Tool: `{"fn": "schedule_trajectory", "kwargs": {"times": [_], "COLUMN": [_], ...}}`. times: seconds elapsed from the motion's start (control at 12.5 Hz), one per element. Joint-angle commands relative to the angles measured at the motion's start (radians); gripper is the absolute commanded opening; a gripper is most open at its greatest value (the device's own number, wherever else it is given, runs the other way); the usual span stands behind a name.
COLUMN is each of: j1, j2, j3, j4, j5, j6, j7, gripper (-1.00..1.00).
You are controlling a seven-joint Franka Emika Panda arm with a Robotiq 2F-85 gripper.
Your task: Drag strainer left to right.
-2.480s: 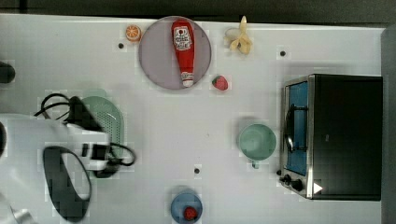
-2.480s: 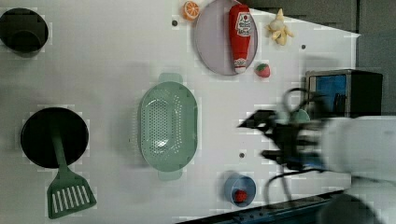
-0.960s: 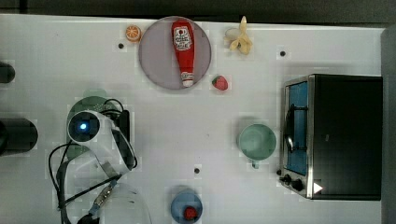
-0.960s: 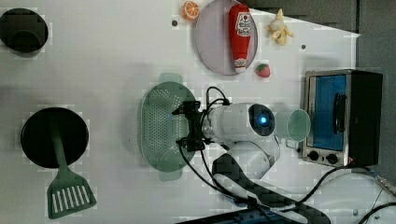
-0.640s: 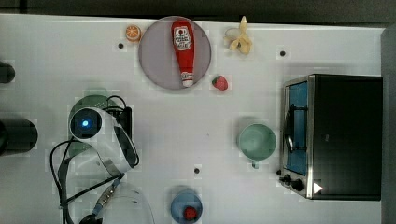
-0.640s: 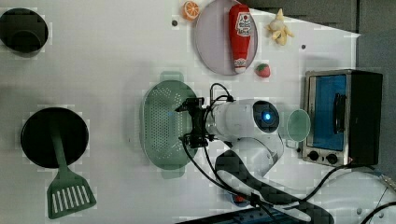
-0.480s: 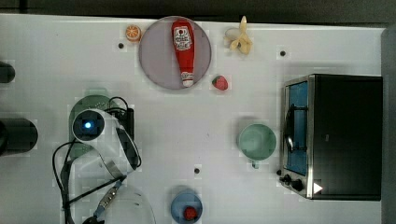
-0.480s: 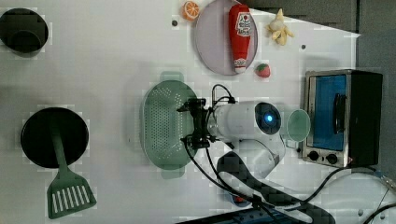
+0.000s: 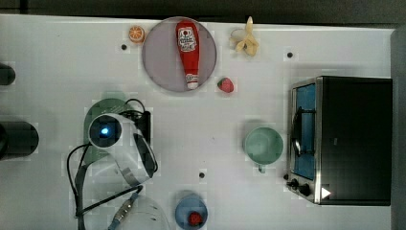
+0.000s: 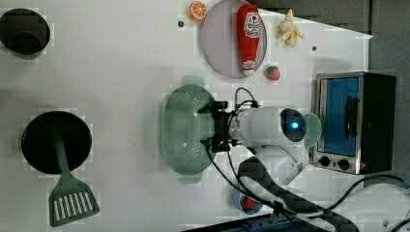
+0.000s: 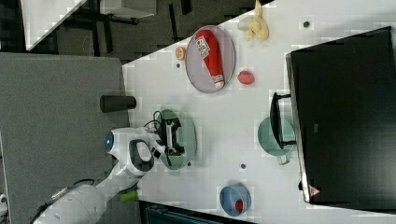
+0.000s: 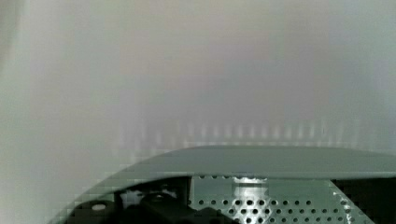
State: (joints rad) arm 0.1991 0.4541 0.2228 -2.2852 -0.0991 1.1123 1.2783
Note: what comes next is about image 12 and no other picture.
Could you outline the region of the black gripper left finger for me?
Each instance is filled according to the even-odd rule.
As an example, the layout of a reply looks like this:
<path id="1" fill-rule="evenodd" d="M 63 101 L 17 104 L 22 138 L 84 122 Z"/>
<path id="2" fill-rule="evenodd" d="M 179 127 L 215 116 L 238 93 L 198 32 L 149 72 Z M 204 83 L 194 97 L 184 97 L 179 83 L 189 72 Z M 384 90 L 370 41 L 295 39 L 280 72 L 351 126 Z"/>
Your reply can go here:
<path id="1" fill-rule="evenodd" d="M 171 177 L 117 190 L 113 202 L 77 205 L 64 224 L 239 224 L 214 208 L 193 209 L 191 180 Z"/>

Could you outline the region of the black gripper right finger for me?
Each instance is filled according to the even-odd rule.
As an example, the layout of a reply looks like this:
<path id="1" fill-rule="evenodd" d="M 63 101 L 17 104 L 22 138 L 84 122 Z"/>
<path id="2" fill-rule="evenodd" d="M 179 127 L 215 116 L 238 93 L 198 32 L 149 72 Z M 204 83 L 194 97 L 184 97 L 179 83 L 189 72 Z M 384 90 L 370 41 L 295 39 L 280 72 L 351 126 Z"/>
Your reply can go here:
<path id="1" fill-rule="evenodd" d="M 332 182 L 375 224 L 395 224 L 396 179 L 394 177 Z"/>

